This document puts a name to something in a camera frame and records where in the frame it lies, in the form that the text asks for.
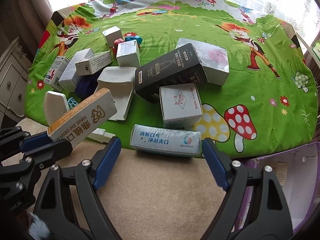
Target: white dresser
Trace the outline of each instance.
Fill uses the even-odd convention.
[[[0,57],[0,126],[14,126],[23,118],[24,98],[31,62],[26,58],[18,42],[10,43]]]

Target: black box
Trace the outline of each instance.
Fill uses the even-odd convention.
[[[208,82],[201,60],[191,43],[181,46],[136,69],[135,93],[150,103],[159,101],[159,87]]]

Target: purple box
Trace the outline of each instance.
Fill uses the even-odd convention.
[[[287,174],[283,185],[296,233],[315,209],[314,200],[320,175],[320,143],[310,143],[284,152],[250,159],[244,162],[249,168],[261,168],[270,163],[287,163]],[[252,187],[247,187],[240,212],[235,222],[235,230],[243,227],[247,216]]]

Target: green tablecloth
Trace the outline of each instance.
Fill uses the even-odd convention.
[[[317,90],[292,26],[224,0],[90,0],[55,12],[29,71],[28,117],[47,124],[43,98],[53,89],[43,79],[56,56],[71,59],[81,49],[108,50],[102,31],[115,25],[124,36],[143,38],[142,65],[174,49],[180,37],[227,49],[230,75],[222,87],[198,87],[204,116],[194,129],[231,157],[271,154],[312,139]],[[63,48],[60,40],[69,44]],[[130,148],[136,123],[162,127],[160,105],[135,95],[126,121],[107,121],[100,127]]]

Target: metal screw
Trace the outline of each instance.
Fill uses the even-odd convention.
[[[267,166],[264,167],[264,170],[265,170],[266,172],[271,172],[271,171],[272,171],[272,168],[271,168],[269,165],[267,165]]]
[[[83,166],[88,166],[90,164],[90,160],[83,160],[82,165]]]
[[[232,166],[234,166],[234,167],[240,167],[240,165],[241,165],[240,161],[233,161],[232,162]]]
[[[56,171],[58,169],[58,167],[59,166],[57,164],[54,164],[51,166],[51,170]]]
[[[17,184],[16,184],[16,188],[18,189],[18,190],[22,190],[22,188],[23,188],[23,184],[19,181],[19,182],[17,182]]]

